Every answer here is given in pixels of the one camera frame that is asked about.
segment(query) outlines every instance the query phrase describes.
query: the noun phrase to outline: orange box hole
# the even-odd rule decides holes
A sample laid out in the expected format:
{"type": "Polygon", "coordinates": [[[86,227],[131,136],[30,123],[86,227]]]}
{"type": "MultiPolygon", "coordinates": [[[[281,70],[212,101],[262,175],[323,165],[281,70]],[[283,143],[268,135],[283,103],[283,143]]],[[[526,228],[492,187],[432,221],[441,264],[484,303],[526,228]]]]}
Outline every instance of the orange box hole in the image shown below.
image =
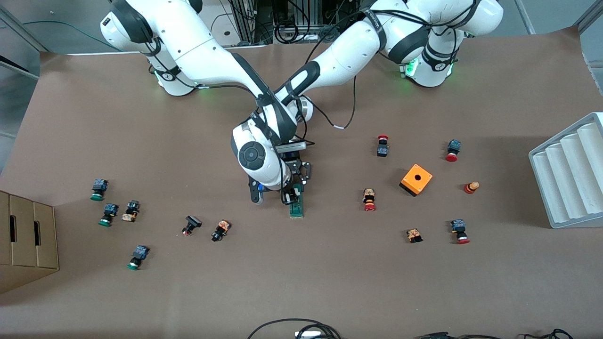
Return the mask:
{"type": "Polygon", "coordinates": [[[423,192],[431,178],[433,178],[431,173],[427,172],[421,166],[414,164],[400,181],[400,187],[413,197],[416,197],[419,193],[423,192]]]}

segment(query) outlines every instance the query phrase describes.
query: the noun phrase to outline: black wire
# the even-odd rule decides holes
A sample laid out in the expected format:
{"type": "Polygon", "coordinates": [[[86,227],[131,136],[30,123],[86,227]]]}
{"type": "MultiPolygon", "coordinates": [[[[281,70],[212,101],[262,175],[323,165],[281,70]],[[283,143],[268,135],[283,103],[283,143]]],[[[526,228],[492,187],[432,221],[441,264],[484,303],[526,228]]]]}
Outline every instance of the black wire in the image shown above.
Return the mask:
{"type": "Polygon", "coordinates": [[[240,9],[239,9],[237,6],[235,6],[235,5],[232,3],[232,0],[228,0],[228,2],[229,2],[229,4],[230,4],[230,6],[231,6],[232,8],[234,8],[234,9],[235,9],[235,10],[236,10],[236,11],[237,11],[237,12],[238,12],[240,15],[242,15],[244,18],[246,18],[247,20],[253,20],[253,21],[255,21],[255,19],[253,18],[253,16],[250,16],[249,14],[246,14],[246,13],[241,12],[241,10],[240,10],[240,9]]]}
{"type": "Polygon", "coordinates": [[[341,335],[339,334],[339,332],[337,332],[336,329],[332,328],[329,325],[325,325],[325,324],[307,325],[298,331],[297,335],[295,336],[295,339],[301,339],[303,333],[312,328],[316,328],[316,329],[323,331],[325,333],[325,336],[321,336],[323,338],[341,339],[341,335]]]}
{"type": "Polygon", "coordinates": [[[212,21],[211,26],[209,27],[209,31],[211,32],[213,30],[213,25],[216,23],[216,20],[218,20],[219,17],[221,16],[225,16],[225,15],[232,15],[232,13],[224,13],[224,14],[220,14],[217,17],[215,17],[212,21]]]}
{"type": "Polygon", "coordinates": [[[306,122],[306,117],[303,116],[303,114],[300,114],[300,116],[302,118],[301,120],[303,121],[303,126],[304,126],[303,136],[301,137],[301,139],[306,140],[306,133],[308,132],[308,122],[306,122]]]}
{"type": "MultiPolygon", "coordinates": [[[[222,3],[222,0],[220,1],[220,5],[222,6],[222,9],[224,10],[225,13],[228,13],[228,11],[226,11],[226,7],[224,6],[224,4],[222,3]]],[[[235,8],[235,6],[232,4],[232,2],[230,3],[230,7],[231,8],[235,8]]],[[[227,16],[228,21],[230,22],[230,24],[232,25],[232,27],[236,27],[235,24],[232,22],[232,20],[230,20],[230,16],[227,16]]],[[[243,38],[241,37],[241,34],[239,33],[239,30],[235,29],[236,35],[239,37],[239,40],[243,40],[243,38]]]]}
{"type": "Polygon", "coordinates": [[[526,339],[526,338],[534,338],[534,339],[560,339],[557,336],[557,334],[563,334],[563,335],[567,336],[568,339],[573,339],[573,337],[569,333],[567,333],[566,331],[564,331],[564,330],[562,330],[560,328],[556,328],[550,334],[541,335],[540,337],[537,337],[537,336],[531,335],[531,334],[520,334],[520,335],[523,336],[523,339],[526,339]]]}
{"type": "Polygon", "coordinates": [[[331,21],[329,21],[329,25],[333,23],[333,20],[335,20],[335,18],[337,17],[337,14],[341,10],[341,7],[343,7],[343,4],[345,4],[345,3],[346,3],[346,0],[341,0],[341,5],[339,5],[339,7],[337,8],[337,10],[335,10],[335,14],[333,14],[333,17],[331,18],[331,21]]]}
{"type": "Polygon", "coordinates": [[[110,47],[110,48],[113,48],[114,50],[116,50],[118,52],[123,52],[121,49],[119,49],[119,48],[117,48],[117,47],[115,47],[115,46],[107,43],[106,41],[102,41],[101,39],[99,39],[99,38],[97,38],[97,37],[95,37],[95,36],[93,36],[93,35],[91,35],[89,33],[86,33],[85,31],[83,31],[83,30],[77,28],[76,26],[73,26],[72,24],[69,24],[67,22],[56,21],[56,20],[38,20],[38,21],[24,22],[23,24],[24,25],[30,25],[30,24],[44,24],[44,23],[47,23],[47,24],[61,24],[61,25],[69,26],[69,27],[75,29],[76,31],[80,32],[81,34],[84,34],[85,36],[89,37],[90,39],[92,39],[94,41],[98,41],[98,42],[102,43],[103,45],[105,45],[107,47],[110,47]]]}
{"type": "Polygon", "coordinates": [[[468,11],[470,11],[470,10],[473,8],[473,6],[476,6],[476,5],[477,5],[477,0],[473,0],[473,3],[471,4],[471,6],[467,7],[467,9],[466,9],[466,10],[462,11],[462,12],[461,12],[461,14],[459,14],[459,15],[455,16],[455,17],[454,17],[452,20],[450,20],[450,21],[448,21],[448,22],[445,22],[445,23],[443,23],[443,24],[432,25],[432,27],[448,26],[448,25],[450,25],[451,23],[455,22],[455,21],[456,21],[456,20],[457,20],[459,17],[461,17],[463,14],[465,14],[465,13],[466,13],[466,12],[468,12],[468,11]]]}
{"type": "Polygon", "coordinates": [[[389,15],[399,17],[401,19],[404,19],[404,20],[407,20],[410,22],[414,22],[415,24],[432,26],[429,24],[429,22],[425,21],[423,18],[416,16],[412,13],[407,13],[407,12],[400,11],[400,10],[374,10],[373,12],[389,14],[389,15]]]}
{"type": "Polygon", "coordinates": [[[253,95],[253,93],[251,92],[251,90],[247,87],[243,87],[243,86],[239,86],[239,85],[235,85],[235,84],[226,84],[226,85],[213,85],[213,86],[206,86],[207,88],[225,88],[225,87],[234,87],[234,88],[238,88],[238,89],[242,89],[248,93],[251,93],[251,95],[253,95]]]}
{"type": "Polygon", "coordinates": [[[354,12],[354,13],[340,19],[333,27],[331,27],[331,29],[327,33],[325,33],[322,38],[320,38],[320,40],[316,43],[316,45],[314,45],[314,47],[312,48],[312,51],[310,51],[310,54],[308,54],[308,57],[306,58],[306,62],[304,62],[304,65],[307,64],[308,61],[310,61],[312,54],[314,53],[314,51],[316,51],[316,49],[318,48],[320,43],[329,35],[329,33],[331,33],[332,30],[334,30],[337,27],[337,25],[339,25],[339,23],[341,23],[343,20],[346,20],[356,14],[361,14],[361,12],[354,12]]]}
{"type": "MultiPolygon", "coordinates": [[[[153,47],[148,43],[145,42],[145,45],[147,46],[147,48],[149,49],[149,51],[154,51],[155,49],[153,49],[153,47]]],[[[185,83],[184,81],[182,81],[181,79],[179,79],[176,75],[174,75],[172,72],[169,71],[169,69],[161,62],[161,60],[159,60],[159,58],[157,57],[157,55],[153,55],[153,57],[155,58],[155,60],[157,60],[157,62],[161,65],[161,67],[163,67],[163,69],[166,70],[167,73],[171,74],[172,77],[174,77],[176,80],[178,80],[181,84],[185,85],[188,88],[193,88],[193,89],[201,89],[201,88],[225,88],[225,87],[234,87],[234,88],[238,88],[238,89],[242,89],[248,93],[250,93],[251,95],[253,95],[253,93],[251,92],[250,89],[243,87],[243,86],[239,86],[237,84],[224,84],[224,85],[214,85],[214,86],[205,86],[203,84],[199,84],[197,86],[191,86],[187,83],[185,83]]]]}
{"type": "Polygon", "coordinates": [[[449,29],[450,29],[450,27],[446,27],[446,29],[441,34],[438,34],[438,33],[434,32],[434,35],[435,36],[443,36],[444,33],[448,32],[449,29]]]}
{"type": "MultiPolygon", "coordinates": [[[[325,328],[328,329],[331,333],[335,334],[336,337],[331,337],[331,336],[319,336],[316,338],[328,338],[328,339],[341,339],[341,336],[339,335],[339,333],[331,326],[329,325],[325,325],[321,322],[317,322],[316,320],[312,320],[312,319],[303,319],[303,318],[284,318],[284,319],[278,319],[278,320],[273,320],[271,322],[267,322],[264,324],[261,324],[260,326],[258,326],[255,330],[253,330],[253,332],[249,335],[249,337],[247,337],[247,339],[251,339],[251,337],[253,337],[253,335],[261,330],[262,328],[272,325],[272,324],[276,324],[276,323],[283,323],[283,322],[306,322],[306,323],[312,323],[313,325],[311,326],[315,326],[315,325],[319,325],[320,328],[325,328]]],[[[301,337],[301,335],[303,334],[302,331],[299,331],[298,333],[298,337],[301,337]]]]}
{"type": "Polygon", "coordinates": [[[347,121],[347,124],[343,127],[335,125],[331,119],[329,119],[329,116],[327,116],[327,114],[320,109],[320,107],[318,107],[310,98],[308,98],[305,95],[302,95],[302,97],[306,98],[308,101],[310,101],[310,103],[320,112],[322,113],[322,115],[327,119],[327,121],[329,122],[329,124],[332,127],[335,127],[337,129],[340,130],[345,130],[351,123],[352,123],[352,119],[354,119],[354,113],[356,112],[356,77],[354,77],[354,87],[353,87],[353,107],[352,107],[352,114],[350,115],[350,119],[347,121]]]}
{"type": "Polygon", "coordinates": [[[295,2],[293,2],[292,0],[287,0],[287,1],[290,4],[292,4],[301,13],[301,15],[304,17],[304,19],[308,23],[308,28],[307,28],[306,32],[299,39],[297,39],[297,37],[299,36],[299,27],[293,21],[291,21],[289,19],[285,19],[285,20],[281,20],[278,23],[276,23],[276,26],[274,27],[274,38],[278,42],[280,42],[280,43],[284,43],[286,45],[289,45],[291,43],[297,43],[297,42],[302,41],[310,33],[310,18],[307,16],[306,12],[303,9],[301,9],[295,2]],[[291,39],[286,40],[281,35],[281,33],[280,33],[280,26],[283,25],[283,24],[284,25],[290,25],[290,26],[293,26],[295,28],[295,33],[293,34],[293,37],[291,39]]]}
{"type": "Polygon", "coordinates": [[[262,27],[262,28],[264,29],[264,33],[262,33],[262,35],[260,35],[260,37],[259,37],[259,41],[258,41],[258,42],[253,43],[253,44],[252,44],[252,46],[254,46],[254,45],[258,45],[258,44],[263,43],[264,41],[266,41],[266,40],[269,40],[269,39],[270,39],[270,32],[269,32],[269,31],[268,31],[268,29],[266,28],[266,25],[268,25],[268,24],[270,24],[270,22],[264,22],[264,23],[261,23],[261,22],[257,22],[257,21],[256,21],[256,28],[257,28],[257,26],[258,26],[258,25],[260,25],[260,27],[262,27]],[[262,39],[262,38],[264,37],[264,34],[268,34],[268,38],[266,38],[266,39],[262,39]]]}
{"type": "MultiPolygon", "coordinates": [[[[266,111],[264,111],[264,109],[262,108],[262,114],[264,116],[264,122],[267,124],[268,123],[268,118],[266,118],[266,111]]],[[[270,144],[272,145],[272,149],[274,150],[274,152],[276,153],[276,156],[279,158],[279,171],[280,171],[280,188],[279,188],[279,196],[280,196],[280,202],[284,205],[287,204],[287,201],[285,201],[285,199],[283,198],[284,194],[283,194],[283,159],[280,157],[279,152],[276,151],[276,145],[274,144],[274,141],[272,141],[272,138],[267,138],[270,141],[270,144]]],[[[249,335],[249,338],[251,338],[251,336],[261,327],[257,328],[254,332],[252,332],[249,335]]]]}
{"type": "Polygon", "coordinates": [[[471,339],[471,338],[483,338],[483,339],[500,339],[499,337],[492,337],[490,335],[481,335],[481,334],[470,334],[462,337],[461,339],[471,339]]]}
{"type": "Polygon", "coordinates": [[[456,29],[452,29],[452,32],[454,34],[454,47],[452,47],[452,52],[450,53],[450,65],[452,66],[452,62],[454,60],[454,56],[456,54],[456,29]]]}

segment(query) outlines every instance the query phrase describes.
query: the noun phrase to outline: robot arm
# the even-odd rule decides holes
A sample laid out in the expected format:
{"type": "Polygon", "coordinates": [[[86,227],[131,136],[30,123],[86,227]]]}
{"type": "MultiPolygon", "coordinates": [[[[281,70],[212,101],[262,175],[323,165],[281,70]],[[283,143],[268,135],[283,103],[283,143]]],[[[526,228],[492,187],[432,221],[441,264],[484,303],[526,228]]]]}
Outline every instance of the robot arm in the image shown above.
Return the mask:
{"type": "Polygon", "coordinates": [[[118,48],[144,54],[167,93],[186,95],[226,82],[250,90],[262,113],[255,111],[235,127],[232,150],[245,172],[266,189],[291,192],[291,170],[277,147],[293,139],[297,111],[287,110],[245,59],[216,42],[198,17],[201,0],[114,0],[112,7],[101,21],[103,36],[118,48]]]}
{"type": "Polygon", "coordinates": [[[307,90],[349,81],[380,50],[398,64],[423,55],[421,65],[423,61],[434,64],[433,70],[419,72],[417,63],[413,79],[423,86],[437,86],[450,67],[450,62],[443,61],[456,54],[463,30],[476,36],[488,34],[498,26],[503,12],[496,0],[377,0],[370,10],[363,21],[345,30],[276,91],[284,105],[293,109],[291,102],[307,90]],[[397,17],[392,14],[396,11],[413,15],[422,23],[397,17]]]}

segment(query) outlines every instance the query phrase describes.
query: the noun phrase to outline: brown paper surface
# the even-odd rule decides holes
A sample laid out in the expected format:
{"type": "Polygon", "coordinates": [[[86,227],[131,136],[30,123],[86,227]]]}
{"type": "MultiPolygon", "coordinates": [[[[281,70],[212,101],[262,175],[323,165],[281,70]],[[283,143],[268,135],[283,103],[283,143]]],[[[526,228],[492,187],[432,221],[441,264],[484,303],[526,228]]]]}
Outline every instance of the brown paper surface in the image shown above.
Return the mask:
{"type": "MultiPolygon", "coordinates": [[[[275,89],[310,49],[237,52],[275,89]]],[[[289,219],[277,194],[250,202],[229,142],[255,107],[247,93],[171,97],[140,54],[42,58],[0,189],[55,206],[61,270],[0,296],[9,338],[245,338],[279,317],[313,318],[347,338],[510,338],[555,327],[601,336],[603,233],[550,229],[528,161],[603,110],[574,28],[468,39],[435,89],[375,56],[358,75],[351,126],[336,130],[318,112],[308,123],[317,144],[303,152],[314,172],[302,220],[289,219]],[[376,156],[381,134],[386,158],[376,156]],[[463,143],[456,163],[443,159],[451,139],[463,143]],[[434,176],[418,197],[398,187],[414,163],[434,176]],[[89,200],[95,178],[110,182],[102,203],[89,200]],[[468,195],[472,181],[480,188],[468,195]],[[365,188],[376,191],[375,212],[362,209],[365,188]],[[141,212],[126,223],[131,199],[141,212]],[[120,205],[111,228],[97,225],[105,203],[120,205]],[[203,226],[185,238],[187,215],[203,226]],[[455,244],[456,218],[470,244],[455,244]],[[221,219],[233,226],[214,243],[221,219]],[[423,242],[408,244],[413,228],[423,242]],[[151,252],[133,272],[138,244],[151,252]]],[[[334,123],[347,121],[351,82],[308,95],[334,123]]],[[[257,336],[291,338],[302,326],[257,336]]]]}

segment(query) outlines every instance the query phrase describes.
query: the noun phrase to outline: green led light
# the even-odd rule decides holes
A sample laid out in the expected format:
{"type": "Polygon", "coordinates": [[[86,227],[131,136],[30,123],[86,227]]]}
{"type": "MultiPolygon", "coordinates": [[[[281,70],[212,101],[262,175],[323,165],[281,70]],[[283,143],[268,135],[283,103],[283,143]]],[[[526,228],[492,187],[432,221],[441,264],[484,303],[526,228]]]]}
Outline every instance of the green led light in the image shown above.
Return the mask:
{"type": "Polygon", "coordinates": [[[414,75],[414,72],[417,71],[417,68],[415,67],[417,65],[417,62],[418,62],[418,58],[415,58],[411,62],[408,63],[408,65],[406,66],[406,76],[407,77],[412,77],[414,75]]]}

